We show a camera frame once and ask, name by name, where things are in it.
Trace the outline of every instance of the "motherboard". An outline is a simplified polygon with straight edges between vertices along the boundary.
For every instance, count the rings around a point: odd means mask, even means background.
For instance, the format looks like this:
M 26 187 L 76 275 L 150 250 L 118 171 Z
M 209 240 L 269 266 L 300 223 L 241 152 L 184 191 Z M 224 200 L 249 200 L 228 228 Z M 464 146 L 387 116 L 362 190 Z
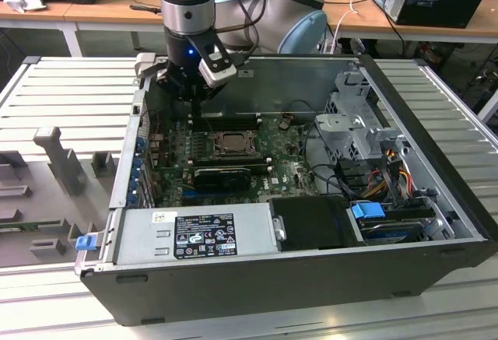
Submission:
M 304 123 L 282 116 L 167 123 L 169 128 L 152 139 L 157 205 L 243 204 L 318 195 L 302 156 Z

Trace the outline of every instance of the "warning label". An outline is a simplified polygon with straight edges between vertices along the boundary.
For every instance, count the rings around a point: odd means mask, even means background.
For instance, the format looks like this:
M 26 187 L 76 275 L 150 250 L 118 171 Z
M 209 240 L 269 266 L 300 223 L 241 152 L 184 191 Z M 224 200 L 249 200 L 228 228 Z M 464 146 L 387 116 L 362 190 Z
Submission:
M 176 217 L 174 257 L 207 258 L 237 254 L 233 214 Z

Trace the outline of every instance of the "circuit board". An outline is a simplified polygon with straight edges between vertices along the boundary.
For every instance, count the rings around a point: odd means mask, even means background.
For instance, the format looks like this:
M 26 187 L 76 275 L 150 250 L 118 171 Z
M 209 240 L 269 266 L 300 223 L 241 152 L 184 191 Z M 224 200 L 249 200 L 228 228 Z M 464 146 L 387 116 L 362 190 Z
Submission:
M 282 118 L 263 117 L 258 130 L 249 131 L 254 136 L 256 150 L 271 158 L 268 171 L 251 175 L 247 191 L 199 194 L 193 187 L 192 176 L 197 169 L 192 166 L 194 142 L 214 144 L 216 131 L 194 132 L 186 121 L 176 121 L 165 132 L 167 160 L 158 163 L 155 171 L 160 175 L 163 207 L 193 205 L 224 205 L 266 202 L 274 197 L 317 195 L 312 176 L 300 155 L 302 132 L 298 125 L 288 129 L 279 127 Z

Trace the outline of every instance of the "open computer chassis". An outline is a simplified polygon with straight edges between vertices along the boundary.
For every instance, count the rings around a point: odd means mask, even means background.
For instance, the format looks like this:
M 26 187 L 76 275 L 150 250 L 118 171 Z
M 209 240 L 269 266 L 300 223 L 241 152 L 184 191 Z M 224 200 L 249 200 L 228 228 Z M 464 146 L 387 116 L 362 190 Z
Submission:
M 139 325 L 414 296 L 486 260 L 498 226 L 392 72 L 253 58 L 199 118 L 143 79 L 82 282 Z

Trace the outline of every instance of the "white paper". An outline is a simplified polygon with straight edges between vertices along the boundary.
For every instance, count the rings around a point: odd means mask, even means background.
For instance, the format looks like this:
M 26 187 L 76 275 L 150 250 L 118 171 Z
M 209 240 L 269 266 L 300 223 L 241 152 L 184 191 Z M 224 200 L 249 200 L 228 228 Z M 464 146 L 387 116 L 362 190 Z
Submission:
M 3 0 L 3 2 L 12 10 L 21 13 L 24 13 L 24 11 L 47 8 L 41 0 Z

